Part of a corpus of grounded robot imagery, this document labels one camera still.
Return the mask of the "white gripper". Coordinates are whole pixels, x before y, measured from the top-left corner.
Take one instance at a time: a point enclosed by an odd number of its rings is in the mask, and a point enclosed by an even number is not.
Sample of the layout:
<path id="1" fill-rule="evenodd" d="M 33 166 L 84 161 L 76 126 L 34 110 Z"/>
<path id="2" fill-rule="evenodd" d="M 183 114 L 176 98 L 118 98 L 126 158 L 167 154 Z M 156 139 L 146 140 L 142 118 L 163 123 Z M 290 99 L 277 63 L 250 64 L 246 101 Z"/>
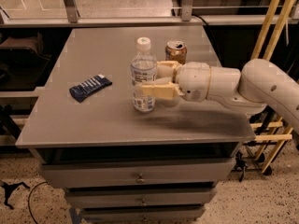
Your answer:
<path id="1" fill-rule="evenodd" d="M 157 76 L 176 78 L 176 83 L 137 84 L 140 94 L 165 100 L 181 96 L 189 102 L 203 102 L 206 99 L 210 82 L 211 69 L 206 63 L 190 62 L 181 64 L 177 61 L 157 62 Z"/>

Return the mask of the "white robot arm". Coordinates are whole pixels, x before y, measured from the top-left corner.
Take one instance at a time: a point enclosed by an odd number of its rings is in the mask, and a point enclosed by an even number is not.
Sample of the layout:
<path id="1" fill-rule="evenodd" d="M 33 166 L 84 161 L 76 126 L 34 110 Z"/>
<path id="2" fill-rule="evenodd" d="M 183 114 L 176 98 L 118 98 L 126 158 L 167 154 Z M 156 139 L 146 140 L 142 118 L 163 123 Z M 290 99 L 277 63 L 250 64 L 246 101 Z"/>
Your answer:
<path id="1" fill-rule="evenodd" d="M 267 60 L 253 59 L 240 70 L 174 61 L 159 62 L 157 68 L 156 80 L 135 85 L 139 94 L 165 100 L 211 100 L 248 115 L 270 106 L 299 133 L 299 84 Z"/>

